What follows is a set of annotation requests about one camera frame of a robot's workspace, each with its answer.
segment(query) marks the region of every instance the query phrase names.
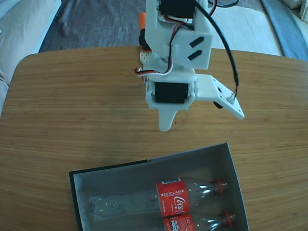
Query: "coca-cola logo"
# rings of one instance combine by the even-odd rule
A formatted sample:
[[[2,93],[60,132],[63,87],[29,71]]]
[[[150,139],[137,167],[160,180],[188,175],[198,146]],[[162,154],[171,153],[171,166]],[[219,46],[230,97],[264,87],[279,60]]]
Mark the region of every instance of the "coca-cola logo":
[[[180,196],[175,196],[173,198],[174,204],[175,204],[175,213],[180,214],[180,213],[186,213],[184,211],[184,204],[186,203],[186,200]]]

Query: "plastic bottle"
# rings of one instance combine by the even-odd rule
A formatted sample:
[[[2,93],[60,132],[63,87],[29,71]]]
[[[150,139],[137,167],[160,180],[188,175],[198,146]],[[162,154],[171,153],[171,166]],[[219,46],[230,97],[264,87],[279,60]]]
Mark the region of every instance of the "plastic bottle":
[[[229,227],[235,221],[233,212],[221,215],[203,214],[201,217],[189,214],[166,218],[150,229],[151,231],[214,231]]]
[[[170,217],[188,213],[201,201],[221,195],[226,189],[227,183],[219,179],[204,181],[179,178],[160,181],[140,192],[94,195],[90,198],[91,215],[98,220],[141,214]]]

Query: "red bottle label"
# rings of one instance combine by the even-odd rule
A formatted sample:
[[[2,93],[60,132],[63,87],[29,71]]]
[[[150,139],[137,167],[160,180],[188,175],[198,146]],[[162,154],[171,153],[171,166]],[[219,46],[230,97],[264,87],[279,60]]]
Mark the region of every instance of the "red bottle label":
[[[182,179],[161,181],[156,187],[163,217],[188,213],[188,194]]]
[[[195,231],[195,226],[191,215],[180,215],[177,217],[164,219],[166,231]]]

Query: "orange part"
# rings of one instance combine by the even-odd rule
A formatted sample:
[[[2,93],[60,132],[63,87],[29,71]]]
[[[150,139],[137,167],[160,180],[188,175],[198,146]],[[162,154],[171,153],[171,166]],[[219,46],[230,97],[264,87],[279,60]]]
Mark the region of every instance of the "orange part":
[[[139,30],[145,29],[146,13],[139,14]]]

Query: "white 3d printed robot arm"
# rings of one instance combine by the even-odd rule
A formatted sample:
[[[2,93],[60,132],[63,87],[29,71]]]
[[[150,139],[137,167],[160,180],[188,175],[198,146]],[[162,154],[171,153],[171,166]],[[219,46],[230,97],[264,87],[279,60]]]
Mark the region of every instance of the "white 3d printed robot arm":
[[[175,2],[192,9],[193,14],[181,6],[170,7]],[[149,107],[158,110],[161,131],[168,131],[176,113],[188,110],[195,100],[215,102],[238,119],[244,118],[234,92],[210,75],[195,73],[194,69],[208,68],[213,29],[208,19],[192,6],[193,2],[146,1],[144,39],[151,52],[141,52],[144,71],[139,69],[136,73],[146,83]],[[207,9],[207,0],[198,3]]]

